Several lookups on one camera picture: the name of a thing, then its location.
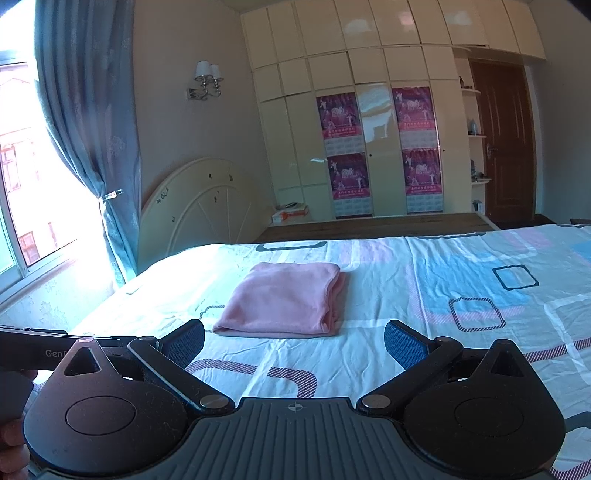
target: wooden bed frame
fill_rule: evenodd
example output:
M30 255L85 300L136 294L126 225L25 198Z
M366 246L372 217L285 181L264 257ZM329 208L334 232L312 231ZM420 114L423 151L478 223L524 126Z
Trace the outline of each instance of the wooden bed frame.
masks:
M190 247L292 240L454 235L497 229L478 213L438 213L269 226L275 209L239 167L193 160L170 174L142 211L138 269Z
M432 213L270 226L256 241L264 244L296 240L461 235L473 232L491 232L498 229L488 218L476 212Z

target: folded pink towel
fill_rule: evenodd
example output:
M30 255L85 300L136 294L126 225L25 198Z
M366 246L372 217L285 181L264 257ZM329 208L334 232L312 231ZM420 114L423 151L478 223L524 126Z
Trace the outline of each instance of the folded pink towel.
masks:
M343 281L332 263L259 263L236 287L213 331L260 338L334 335Z

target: black device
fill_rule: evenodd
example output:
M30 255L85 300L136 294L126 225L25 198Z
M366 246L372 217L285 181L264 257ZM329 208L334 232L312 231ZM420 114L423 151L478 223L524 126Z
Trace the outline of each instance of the black device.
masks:
M127 346L126 380L100 339L77 339L25 417L41 480L553 478L564 419L517 346L430 340L397 320L405 371L359 399L243 398L238 407L158 351Z
M33 382L20 372L55 370L77 340L65 330L0 326L0 425L18 419ZM134 336L93 337L104 349L109 363L122 377L150 381L127 348ZM146 337L152 346L181 367L186 367L203 348L204 331L199 320L190 320L161 339Z

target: wall sconce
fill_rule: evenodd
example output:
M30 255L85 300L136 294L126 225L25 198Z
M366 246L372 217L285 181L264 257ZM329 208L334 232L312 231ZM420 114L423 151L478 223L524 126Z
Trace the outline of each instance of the wall sconce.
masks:
M197 69L195 70L195 81L201 85L199 88L189 88L187 90L187 98L189 100L207 100L207 97L219 97L220 82L223 80L220 67L217 64L210 64L207 60L197 62ZM208 85L213 85L213 93L207 89Z

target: bedsheet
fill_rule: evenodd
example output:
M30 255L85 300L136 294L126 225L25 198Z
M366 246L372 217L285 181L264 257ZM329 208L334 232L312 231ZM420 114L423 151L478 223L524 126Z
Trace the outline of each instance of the bedsheet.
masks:
M305 340L211 333L232 290L261 261L340 265L347 278L339 333ZM466 347L511 339L567 419L553 474L591 478L591 227L193 248L153 265L72 333L162 336L194 317L207 333L187 369L236 403L348 396L354 404L402 371L384 347L391 319Z

